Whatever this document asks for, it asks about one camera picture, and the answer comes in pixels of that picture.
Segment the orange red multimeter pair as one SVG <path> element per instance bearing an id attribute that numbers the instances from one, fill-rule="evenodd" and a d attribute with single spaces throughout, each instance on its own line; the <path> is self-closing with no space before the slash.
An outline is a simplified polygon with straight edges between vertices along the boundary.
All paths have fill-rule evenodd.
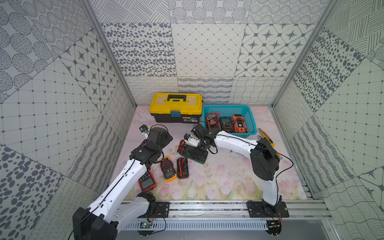
<path id="1" fill-rule="evenodd" d="M 221 130 L 220 113 L 208 113 L 206 114 L 206 125 L 209 130 L 219 129 Z"/>

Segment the dark green wide multimeter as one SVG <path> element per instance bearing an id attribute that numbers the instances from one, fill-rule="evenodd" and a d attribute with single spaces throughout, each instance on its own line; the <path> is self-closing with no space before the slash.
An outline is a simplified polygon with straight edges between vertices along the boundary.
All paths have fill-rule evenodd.
<path id="1" fill-rule="evenodd" d="M 178 153 L 189 160 L 193 160 L 197 163 L 200 163 L 202 165 L 205 164 L 208 151 L 200 150 L 197 147 L 192 147 L 188 144 L 186 144 L 185 140 L 181 140 L 179 147 L 178 147 Z"/>

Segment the green multimeter with leads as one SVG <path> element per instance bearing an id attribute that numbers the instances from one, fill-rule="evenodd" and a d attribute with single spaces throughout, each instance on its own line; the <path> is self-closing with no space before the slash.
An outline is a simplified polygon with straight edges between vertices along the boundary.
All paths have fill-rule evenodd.
<path id="1" fill-rule="evenodd" d="M 220 118 L 221 129 L 227 133 L 234 133 L 235 128 L 233 126 L 233 121 L 230 117 L 221 117 Z"/>

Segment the black multimeter red leads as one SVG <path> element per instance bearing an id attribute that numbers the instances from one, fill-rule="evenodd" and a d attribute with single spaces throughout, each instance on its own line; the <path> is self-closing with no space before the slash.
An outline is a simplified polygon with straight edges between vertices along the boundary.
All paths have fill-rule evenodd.
<path id="1" fill-rule="evenodd" d="M 187 158 L 177 159 L 177 177 L 178 179 L 186 179 L 189 177 L 189 167 Z"/>

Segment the yellow orange multimeter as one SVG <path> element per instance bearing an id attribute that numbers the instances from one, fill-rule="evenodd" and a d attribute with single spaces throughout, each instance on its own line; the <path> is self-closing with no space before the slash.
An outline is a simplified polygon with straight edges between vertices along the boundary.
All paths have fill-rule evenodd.
<path id="1" fill-rule="evenodd" d="M 174 168 L 174 164 L 169 157 L 164 157 L 160 162 L 161 171 L 164 179 L 167 183 L 177 178 L 177 172 Z"/>

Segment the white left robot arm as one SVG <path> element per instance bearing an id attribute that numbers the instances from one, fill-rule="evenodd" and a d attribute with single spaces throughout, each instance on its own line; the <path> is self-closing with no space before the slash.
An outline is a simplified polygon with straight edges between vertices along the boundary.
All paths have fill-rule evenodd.
<path id="1" fill-rule="evenodd" d="M 86 209 L 78 208 L 73 214 L 73 230 L 69 239 L 74 240 L 114 240 L 123 228 L 139 217 L 151 218 L 156 215 L 156 198 L 141 192 L 125 207 L 120 205 L 139 179 L 159 163 L 166 147 L 173 137 L 163 125 L 148 128 L 140 127 L 145 136 L 135 148 L 123 170 Z"/>

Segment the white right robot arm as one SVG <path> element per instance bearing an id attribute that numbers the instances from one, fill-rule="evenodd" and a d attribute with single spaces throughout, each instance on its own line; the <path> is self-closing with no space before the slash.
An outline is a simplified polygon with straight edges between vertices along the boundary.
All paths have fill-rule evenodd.
<path id="1" fill-rule="evenodd" d="M 186 143 L 201 151 L 210 147 L 225 148 L 248 158 L 254 174 L 261 179 L 263 202 L 276 206 L 281 201 L 277 183 L 277 171 L 280 168 L 280 157 L 266 139 L 248 140 L 234 136 L 219 129 L 207 129 L 197 124 L 191 134 L 185 134 Z"/>

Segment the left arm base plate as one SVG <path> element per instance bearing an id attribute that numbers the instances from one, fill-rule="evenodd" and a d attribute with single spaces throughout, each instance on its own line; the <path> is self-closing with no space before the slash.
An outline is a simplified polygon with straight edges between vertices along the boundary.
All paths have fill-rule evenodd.
<path id="1" fill-rule="evenodd" d="M 170 202 L 151 202 L 149 204 L 147 218 L 168 218 Z"/>

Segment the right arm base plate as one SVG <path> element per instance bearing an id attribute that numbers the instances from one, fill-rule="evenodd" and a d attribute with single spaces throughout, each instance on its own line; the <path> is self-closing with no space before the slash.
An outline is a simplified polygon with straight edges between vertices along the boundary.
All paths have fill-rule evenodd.
<path id="1" fill-rule="evenodd" d="M 281 200 L 275 206 L 267 204 L 264 200 L 261 202 L 247 201 L 246 206 L 250 218 L 289 218 L 290 214 L 285 202 Z"/>

